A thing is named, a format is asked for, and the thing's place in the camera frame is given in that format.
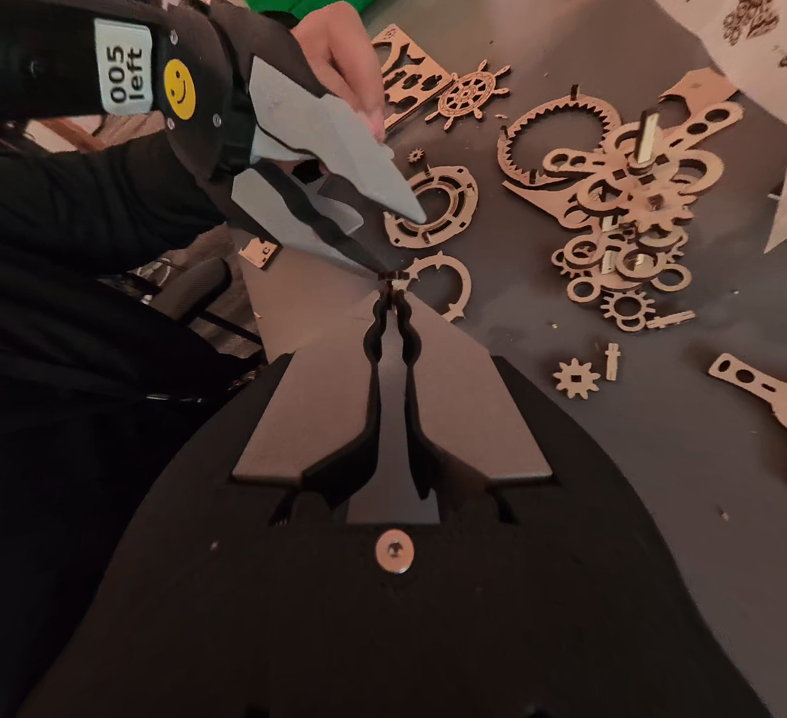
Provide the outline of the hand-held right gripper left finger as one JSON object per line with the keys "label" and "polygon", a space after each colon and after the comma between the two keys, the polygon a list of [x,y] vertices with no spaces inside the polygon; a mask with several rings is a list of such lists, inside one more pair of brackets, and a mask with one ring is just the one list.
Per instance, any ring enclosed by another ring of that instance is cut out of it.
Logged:
{"label": "hand-held right gripper left finger", "polygon": [[385,296],[374,291],[289,356],[232,471],[236,481],[314,492],[331,508],[369,481],[386,323]]}

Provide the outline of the black mesh office chair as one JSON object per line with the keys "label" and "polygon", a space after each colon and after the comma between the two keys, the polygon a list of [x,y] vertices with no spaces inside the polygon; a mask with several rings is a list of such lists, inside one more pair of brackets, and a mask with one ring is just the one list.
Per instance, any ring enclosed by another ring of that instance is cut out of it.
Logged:
{"label": "black mesh office chair", "polygon": [[258,334],[210,311],[210,307],[230,290],[231,283],[231,268],[226,260],[206,259],[182,272],[171,283],[159,287],[147,307],[185,328],[202,321],[254,345],[251,357],[258,358],[262,365],[266,365],[268,361],[264,345]]}

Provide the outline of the person's left forearm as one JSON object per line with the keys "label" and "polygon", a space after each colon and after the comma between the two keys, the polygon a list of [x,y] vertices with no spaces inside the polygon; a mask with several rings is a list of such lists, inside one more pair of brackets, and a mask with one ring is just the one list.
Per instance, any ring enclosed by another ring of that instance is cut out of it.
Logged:
{"label": "person's left forearm", "polygon": [[32,260],[89,276],[131,270],[226,220],[163,131],[93,153],[2,157],[5,268]]}

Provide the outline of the person's black top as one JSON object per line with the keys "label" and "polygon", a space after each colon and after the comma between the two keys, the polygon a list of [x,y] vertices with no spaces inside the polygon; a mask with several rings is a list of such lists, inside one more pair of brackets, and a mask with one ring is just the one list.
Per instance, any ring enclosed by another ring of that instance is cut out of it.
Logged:
{"label": "person's black top", "polygon": [[251,368],[103,283],[2,249],[2,716],[72,637],[157,477]]}

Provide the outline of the wooden parts sheet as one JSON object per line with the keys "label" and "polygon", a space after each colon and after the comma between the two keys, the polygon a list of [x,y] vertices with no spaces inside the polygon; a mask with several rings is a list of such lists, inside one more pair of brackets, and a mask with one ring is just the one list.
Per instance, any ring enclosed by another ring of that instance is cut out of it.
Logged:
{"label": "wooden parts sheet", "polygon": [[385,129],[416,112],[456,81],[433,57],[424,51],[398,25],[390,24],[373,40],[376,49],[389,47],[389,55],[381,66],[383,89],[390,114]]}

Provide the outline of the person's left hand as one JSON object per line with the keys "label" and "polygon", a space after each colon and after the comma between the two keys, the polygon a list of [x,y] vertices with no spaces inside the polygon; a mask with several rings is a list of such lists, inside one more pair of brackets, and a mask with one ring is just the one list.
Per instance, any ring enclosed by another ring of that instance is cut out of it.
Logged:
{"label": "person's left hand", "polygon": [[382,73],[359,13],[347,2],[336,2],[308,14],[291,32],[320,83],[348,103],[383,143]]}

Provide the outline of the wooden gear square hole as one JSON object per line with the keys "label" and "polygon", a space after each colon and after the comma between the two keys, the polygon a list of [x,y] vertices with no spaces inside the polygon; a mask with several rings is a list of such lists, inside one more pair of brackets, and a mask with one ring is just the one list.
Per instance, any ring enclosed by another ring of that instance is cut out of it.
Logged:
{"label": "wooden gear square hole", "polygon": [[568,363],[560,362],[553,378],[556,379],[557,391],[565,394],[567,399],[588,400],[590,394],[599,390],[597,381],[600,374],[595,372],[591,362],[582,363],[577,358]]}

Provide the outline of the wooden gear with rings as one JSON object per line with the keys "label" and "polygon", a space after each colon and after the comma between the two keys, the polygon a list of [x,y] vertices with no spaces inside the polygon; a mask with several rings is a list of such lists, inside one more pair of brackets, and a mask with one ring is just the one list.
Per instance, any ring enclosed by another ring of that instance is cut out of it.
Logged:
{"label": "wooden gear with rings", "polygon": [[619,330],[637,333],[655,315],[655,301],[642,290],[615,291],[600,305],[600,310]]}

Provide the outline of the wooden ring model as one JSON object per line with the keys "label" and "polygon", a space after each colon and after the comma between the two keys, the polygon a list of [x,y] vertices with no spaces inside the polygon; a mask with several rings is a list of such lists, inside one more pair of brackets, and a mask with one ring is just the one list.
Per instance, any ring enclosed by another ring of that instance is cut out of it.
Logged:
{"label": "wooden ring model", "polygon": [[594,219],[557,252],[571,279],[568,298],[598,304],[615,291],[681,292],[693,280],[681,259],[688,241],[693,206],[722,177],[724,164],[703,141],[743,119],[744,108],[728,100],[691,114],[664,131],[659,114],[644,112],[605,139],[602,150],[548,153],[548,171],[584,172],[574,192]]}

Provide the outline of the small square wooden piece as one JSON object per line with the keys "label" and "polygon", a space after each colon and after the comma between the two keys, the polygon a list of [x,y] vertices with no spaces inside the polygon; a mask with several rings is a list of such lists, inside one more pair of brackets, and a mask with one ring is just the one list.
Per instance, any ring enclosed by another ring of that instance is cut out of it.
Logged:
{"label": "small square wooden piece", "polygon": [[264,271],[270,266],[270,263],[276,258],[280,250],[281,245],[275,242],[253,237],[244,247],[238,250],[238,254],[252,266]]}

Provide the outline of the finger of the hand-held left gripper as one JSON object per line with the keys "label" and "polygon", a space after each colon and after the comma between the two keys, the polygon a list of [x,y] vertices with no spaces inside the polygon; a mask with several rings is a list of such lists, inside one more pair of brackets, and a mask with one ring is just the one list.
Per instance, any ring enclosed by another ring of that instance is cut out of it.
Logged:
{"label": "finger of the hand-held left gripper", "polygon": [[357,239],[364,225],[359,212],[325,195],[334,187],[327,177],[304,184],[277,166],[260,166],[234,179],[231,200],[284,247],[359,274],[389,273],[388,264]]}
{"label": "finger of the hand-held left gripper", "polygon": [[251,161],[316,159],[384,210],[425,223],[391,151],[343,99],[314,95],[260,57],[252,60],[249,92],[257,119]]}

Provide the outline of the wooden ship wheel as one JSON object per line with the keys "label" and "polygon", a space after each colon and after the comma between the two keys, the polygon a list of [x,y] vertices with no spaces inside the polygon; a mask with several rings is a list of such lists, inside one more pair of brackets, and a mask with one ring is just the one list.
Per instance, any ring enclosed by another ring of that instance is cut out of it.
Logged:
{"label": "wooden ship wheel", "polygon": [[510,70],[510,65],[506,65],[497,72],[490,72],[488,61],[482,61],[475,71],[455,79],[440,94],[436,110],[426,116],[424,121],[429,123],[437,117],[442,117],[446,120],[445,131],[448,131],[455,121],[466,116],[473,116],[481,121],[489,100],[508,96],[509,89],[500,86],[499,79],[509,74]]}

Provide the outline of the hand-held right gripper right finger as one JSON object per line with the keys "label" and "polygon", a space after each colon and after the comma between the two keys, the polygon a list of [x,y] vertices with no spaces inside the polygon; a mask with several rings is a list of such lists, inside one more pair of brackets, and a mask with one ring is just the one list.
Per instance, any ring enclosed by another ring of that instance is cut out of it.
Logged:
{"label": "hand-held right gripper right finger", "polygon": [[494,363],[414,294],[395,294],[406,366],[408,464],[420,498],[465,502],[553,470]]}

